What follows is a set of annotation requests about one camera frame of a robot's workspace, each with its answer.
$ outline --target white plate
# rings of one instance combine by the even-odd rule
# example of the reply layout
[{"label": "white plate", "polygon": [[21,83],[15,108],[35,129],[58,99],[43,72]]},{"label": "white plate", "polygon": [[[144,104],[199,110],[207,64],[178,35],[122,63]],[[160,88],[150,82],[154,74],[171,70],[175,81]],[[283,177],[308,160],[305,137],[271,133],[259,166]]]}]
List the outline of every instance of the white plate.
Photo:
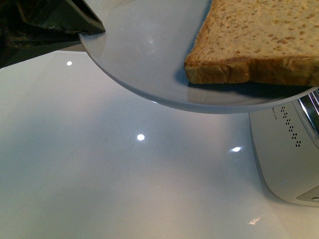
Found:
[{"label": "white plate", "polygon": [[106,33],[80,36],[93,61],[130,91],[199,113],[246,113],[283,104],[316,88],[255,83],[191,85],[183,63],[211,0],[86,0]]}]

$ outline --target white toaster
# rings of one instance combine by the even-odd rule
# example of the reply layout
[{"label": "white toaster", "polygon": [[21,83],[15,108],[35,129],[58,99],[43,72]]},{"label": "white toaster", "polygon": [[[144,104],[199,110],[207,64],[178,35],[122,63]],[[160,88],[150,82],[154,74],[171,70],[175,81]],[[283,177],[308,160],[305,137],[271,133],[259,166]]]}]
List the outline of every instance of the white toaster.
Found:
[{"label": "white toaster", "polygon": [[279,198],[319,207],[319,91],[249,113],[257,161]]}]

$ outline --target toast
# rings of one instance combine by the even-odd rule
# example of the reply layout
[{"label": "toast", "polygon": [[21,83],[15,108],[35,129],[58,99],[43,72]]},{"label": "toast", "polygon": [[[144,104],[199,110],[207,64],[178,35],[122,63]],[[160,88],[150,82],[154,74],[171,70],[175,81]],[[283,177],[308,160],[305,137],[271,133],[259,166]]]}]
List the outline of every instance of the toast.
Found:
[{"label": "toast", "polygon": [[213,0],[184,69],[195,84],[319,86],[319,0]]}]

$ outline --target glossy white surface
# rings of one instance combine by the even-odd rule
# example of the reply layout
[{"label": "glossy white surface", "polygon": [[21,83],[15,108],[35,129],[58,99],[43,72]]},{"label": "glossy white surface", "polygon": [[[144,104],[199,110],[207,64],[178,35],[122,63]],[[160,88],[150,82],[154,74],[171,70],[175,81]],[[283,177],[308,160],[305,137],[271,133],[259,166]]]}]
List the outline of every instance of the glossy white surface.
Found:
[{"label": "glossy white surface", "polygon": [[192,85],[183,64],[211,0],[86,0],[105,34],[81,36],[96,64],[130,91],[176,109],[247,113],[304,96],[315,88],[257,83]]},{"label": "glossy white surface", "polygon": [[319,237],[319,208],[265,187],[248,114],[145,100],[86,53],[3,68],[0,84],[1,239]]}]

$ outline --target black object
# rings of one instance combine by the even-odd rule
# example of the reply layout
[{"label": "black object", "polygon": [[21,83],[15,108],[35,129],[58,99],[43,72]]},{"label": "black object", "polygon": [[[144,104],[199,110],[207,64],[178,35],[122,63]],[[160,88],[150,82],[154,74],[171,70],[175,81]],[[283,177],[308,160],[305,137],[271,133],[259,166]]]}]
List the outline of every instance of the black object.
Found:
[{"label": "black object", "polygon": [[83,0],[0,0],[0,68],[80,43],[105,29]]}]

